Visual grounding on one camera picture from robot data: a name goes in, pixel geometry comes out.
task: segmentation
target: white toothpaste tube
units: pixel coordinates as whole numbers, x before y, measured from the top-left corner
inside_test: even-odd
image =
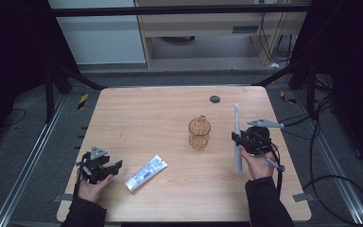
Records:
[[[129,189],[129,192],[133,192],[165,167],[167,167],[167,163],[160,156],[155,155],[155,157],[134,176],[132,176],[125,185]]]

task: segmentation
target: table top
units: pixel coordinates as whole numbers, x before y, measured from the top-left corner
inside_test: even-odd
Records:
[[[220,102],[212,103],[211,96]],[[101,92],[77,161],[92,146],[108,151],[105,166],[123,160],[98,202],[107,209],[107,221],[247,221],[250,220],[245,183],[251,178],[247,164],[234,171],[231,132],[234,104],[239,105],[240,129],[249,120],[264,117],[276,122],[263,87],[144,87],[111,88]],[[211,124],[208,146],[194,150],[189,144],[189,122],[205,115]],[[280,129],[269,129],[279,148],[285,172],[281,201],[293,220],[309,220],[306,201],[292,195],[303,192]],[[168,167],[130,193],[125,182],[156,154]],[[74,168],[65,193],[72,194]],[[277,180],[277,171],[273,176]],[[62,201],[57,214],[64,221],[70,201]]]

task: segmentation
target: floor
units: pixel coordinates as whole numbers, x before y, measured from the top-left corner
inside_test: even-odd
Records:
[[[279,51],[273,53],[274,58],[284,58],[278,56],[278,52],[285,54],[288,41],[289,39],[283,39]],[[150,68],[128,70],[126,67],[105,73],[86,71],[84,76],[110,87],[250,85],[271,76],[282,67],[285,67],[285,61],[279,62],[279,68],[262,65],[248,36],[196,37],[192,42],[159,38],[155,41]],[[320,78],[330,82],[327,76]],[[306,115],[305,107],[301,104],[305,102],[304,88],[299,91],[289,91],[286,86],[288,79],[289,76],[280,78],[267,87],[277,118],[285,123],[296,121]],[[94,91],[75,80],[71,82],[73,91],[70,95],[60,95],[55,91],[56,102],[63,101],[62,110],[48,135],[48,140],[39,144],[42,151],[34,156],[37,160],[35,166],[25,164],[33,154],[34,145],[39,142],[39,136],[45,127],[43,86],[17,97],[13,112],[0,132],[0,211],[7,200],[15,204],[6,213],[8,226],[59,226],[56,221],[59,203],[55,198],[64,191],[99,96],[99,91]],[[297,103],[281,98],[281,90],[297,100]],[[79,100],[86,93],[89,94],[88,100],[84,108],[78,110]],[[326,96],[324,92],[317,92],[319,101]],[[303,121],[283,131],[302,185],[310,181],[312,166],[316,177],[337,171],[363,187],[363,160],[355,158],[355,147],[332,107],[320,114],[320,125],[321,134],[314,146],[311,146],[310,139],[315,126],[314,121]],[[334,166],[334,159],[337,159],[338,169]],[[313,165],[309,165],[309,160],[312,160]],[[20,195],[14,199],[9,198],[13,186],[19,184],[18,177],[24,173],[25,166],[29,168],[29,172],[26,174],[26,182],[17,188]],[[317,191],[335,213],[353,221],[356,212],[363,209],[350,208],[349,203],[359,199],[363,206],[363,196],[355,190],[358,196],[347,199],[345,194],[353,193],[345,191],[347,187],[344,184],[346,183],[337,180],[325,180],[317,183]],[[309,196],[314,195],[311,188],[304,191]],[[348,225],[327,212],[319,200],[309,201],[309,204],[313,217],[307,222],[296,223],[297,226]],[[156,227],[166,224],[138,223],[137,226]]]

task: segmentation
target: black sleeve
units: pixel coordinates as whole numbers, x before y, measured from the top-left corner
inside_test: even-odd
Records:
[[[294,226],[271,177],[246,183],[252,227]]]
[[[73,198],[66,220],[61,227],[103,227],[105,224],[106,209],[99,205]]]

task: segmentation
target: human hand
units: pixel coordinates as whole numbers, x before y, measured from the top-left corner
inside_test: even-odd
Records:
[[[247,165],[249,165],[249,171],[254,180],[272,176],[274,167],[266,160],[266,158],[269,158],[273,162],[275,161],[271,152],[267,152],[261,156],[251,156],[243,146],[239,145],[238,148],[240,149],[241,156],[246,160]]]
[[[112,177],[113,175],[110,174],[104,181],[97,184],[88,183],[86,179],[83,179],[78,188],[78,197],[96,203],[101,196],[102,189],[110,183]]]

